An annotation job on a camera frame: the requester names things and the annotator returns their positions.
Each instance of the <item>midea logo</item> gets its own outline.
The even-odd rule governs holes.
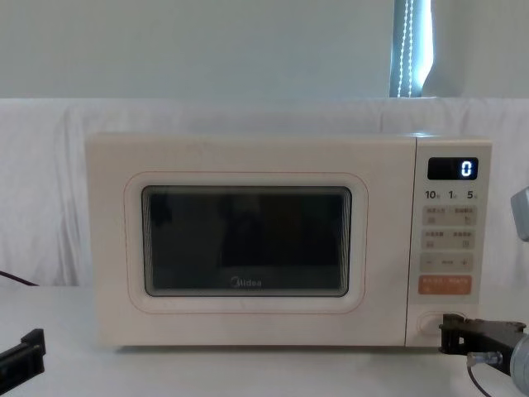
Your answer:
[[[232,288],[260,288],[262,284],[261,280],[242,279],[238,275],[234,275],[230,279]]]

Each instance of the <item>microwave oven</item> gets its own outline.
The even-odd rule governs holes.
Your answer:
[[[87,140],[107,345],[436,346],[479,300],[491,143]]]

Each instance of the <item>white tabletop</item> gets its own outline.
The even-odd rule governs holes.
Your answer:
[[[529,322],[527,296],[490,291],[481,317]],[[0,316],[0,352],[33,328],[45,330],[45,373],[9,397],[481,395],[464,357],[434,349],[99,347],[93,294],[79,287],[0,289]],[[488,366],[474,373],[494,397],[521,396]]]

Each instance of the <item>white cloth backdrop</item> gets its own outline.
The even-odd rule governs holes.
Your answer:
[[[517,239],[509,201],[529,185],[529,100],[501,99],[359,100],[288,110],[0,100],[0,270],[42,285],[92,283],[83,142],[101,131],[490,136],[483,285],[529,282],[529,244]]]

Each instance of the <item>black wire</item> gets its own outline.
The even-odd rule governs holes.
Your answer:
[[[21,279],[20,277],[16,277],[15,275],[10,275],[9,273],[6,273],[5,271],[1,271],[0,270],[0,276],[6,277],[9,280],[18,281],[21,284],[29,285],[31,287],[38,287],[39,286],[39,285],[37,285],[35,283],[32,283],[32,282],[30,282],[28,280],[24,280],[24,279]]]
[[[474,383],[474,386],[476,386],[478,388],[478,390],[483,393],[483,395],[485,397],[493,397],[492,395],[490,395],[489,393],[487,393],[483,387],[481,387],[481,385],[478,383],[478,381],[476,380],[476,378],[474,378],[474,374],[472,373],[472,367],[471,366],[467,366],[466,367],[466,370],[467,372],[469,373],[469,376],[470,376],[470,380],[472,380],[472,383]]]

